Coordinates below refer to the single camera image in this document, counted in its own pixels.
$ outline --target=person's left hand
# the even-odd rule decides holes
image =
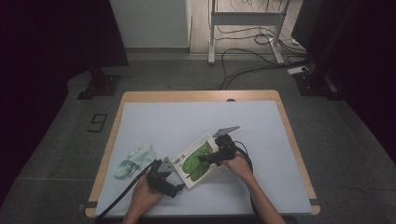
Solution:
[[[146,175],[142,175],[134,187],[131,205],[122,223],[136,223],[139,217],[145,214],[162,197],[162,193],[154,192],[150,188]]]

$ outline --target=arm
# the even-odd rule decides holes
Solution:
[[[156,204],[162,193],[153,192],[149,187],[146,175],[142,175],[134,187],[131,204],[122,221],[122,224],[137,224],[140,216],[145,214],[154,204]]]
[[[260,187],[245,158],[239,152],[236,152],[235,158],[229,161],[223,161],[235,175],[237,175],[247,186],[250,197],[256,206],[262,220],[267,224],[284,224],[286,223],[282,216],[276,211],[270,200]]]

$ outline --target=metal stand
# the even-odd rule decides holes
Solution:
[[[82,91],[78,100],[91,100],[93,96],[114,96],[119,86],[121,76],[106,76],[102,68],[90,69],[91,82],[85,91]]]
[[[274,38],[270,39],[271,49],[278,63],[284,63],[277,44],[286,17],[290,0],[283,5],[281,12],[216,12],[216,0],[212,0],[210,13],[210,38],[208,63],[215,63],[215,26],[216,25],[262,25],[276,26]]]
[[[294,75],[298,90],[302,96],[324,96],[325,87],[321,80],[310,73]]]

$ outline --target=crumpled cloth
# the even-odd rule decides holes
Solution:
[[[138,149],[131,151],[128,158],[122,161],[114,174],[116,178],[124,178],[133,175],[137,169],[143,170],[156,159],[155,152],[151,149],[150,143],[145,143]]]

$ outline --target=hand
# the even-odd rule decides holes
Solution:
[[[140,216],[145,214],[152,206],[154,206],[163,194],[154,192],[149,186],[146,175],[142,175],[134,187],[134,194],[132,196],[131,205],[125,215],[123,224],[136,223]]]
[[[220,164],[226,165],[228,169],[245,183],[251,178],[254,178],[246,158],[238,151],[236,151],[235,157],[232,160],[221,161]]]

